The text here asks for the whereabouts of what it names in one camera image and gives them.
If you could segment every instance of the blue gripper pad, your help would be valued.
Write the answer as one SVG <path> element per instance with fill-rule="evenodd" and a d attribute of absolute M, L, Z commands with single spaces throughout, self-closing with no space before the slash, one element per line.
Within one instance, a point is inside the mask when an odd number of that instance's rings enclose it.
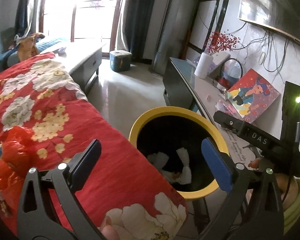
<path fill-rule="evenodd" d="M 202 141 L 201 151 L 219 187 L 229 194 L 233 188 L 232 173 L 220 156 L 223 153 L 220 153 L 208 138 Z"/>

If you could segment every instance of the floor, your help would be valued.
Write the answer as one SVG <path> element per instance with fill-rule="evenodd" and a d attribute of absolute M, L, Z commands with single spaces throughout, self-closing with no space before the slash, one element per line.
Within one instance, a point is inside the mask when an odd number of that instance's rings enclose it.
<path fill-rule="evenodd" d="M 136 119 L 144 112 L 165 106 L 162 79 L 151 75 L 149 65 L 132 65 L 131 70 L 116 73 L 110 69 L 110 61 L 102 60 L 99 79 L 93 84 L 88 99 L 114 128 L 126 138 Z M 193 213 L 191 202 L 187 203 Z M 193 215 L 178 232 L 175 240 L 195 239 L 198 236 Z"/>

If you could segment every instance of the red berry branch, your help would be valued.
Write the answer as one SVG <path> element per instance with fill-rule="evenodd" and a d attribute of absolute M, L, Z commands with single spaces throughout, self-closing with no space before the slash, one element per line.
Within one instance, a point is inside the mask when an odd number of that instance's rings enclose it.
<path fill-rule="evenodd" d="M 240 38 L 232 35 L 214 32 L 209 38 L 208 53 L 213 55 L 220 51 L 230 50 L 233 51 L 237 47 L 237 44 L 240 43 Z"/>

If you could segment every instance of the dark curtain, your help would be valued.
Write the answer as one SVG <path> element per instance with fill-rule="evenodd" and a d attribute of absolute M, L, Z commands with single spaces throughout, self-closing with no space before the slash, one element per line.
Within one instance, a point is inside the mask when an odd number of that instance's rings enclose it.
<path fill-rule="evenodd" d="M 146 44 L 154 0 L 129 0 L 127 8 L 126 38 L 132 59 L 141 60 Z"/>
<path fill-rule="evenodd" d="M 27 7 L 28 0 L 19 0 L 15 21 L 15 34 L 20 37 L 24 35 L 25 30 L 28 28 Z"/>

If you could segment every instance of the red bedsheet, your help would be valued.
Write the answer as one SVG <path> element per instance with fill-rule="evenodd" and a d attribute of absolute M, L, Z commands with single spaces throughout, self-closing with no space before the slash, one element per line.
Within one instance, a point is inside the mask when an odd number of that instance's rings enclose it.
<path fill-rule="evenodd" d="M 93 223 L 111 217 L 121 240 L 172 239 L 186 218 L 184 199 L 87 101 L 53 53 L 37 55 L 0 73 L 0 141 L 13 126 L 34 131 L 39 170 L 68 162 L 93 139 L 102 155 L 76 193 Z M 68 224 L 56 195 L 62 224 Z M 16 232 L 16 213 L 2 219 Z"/>

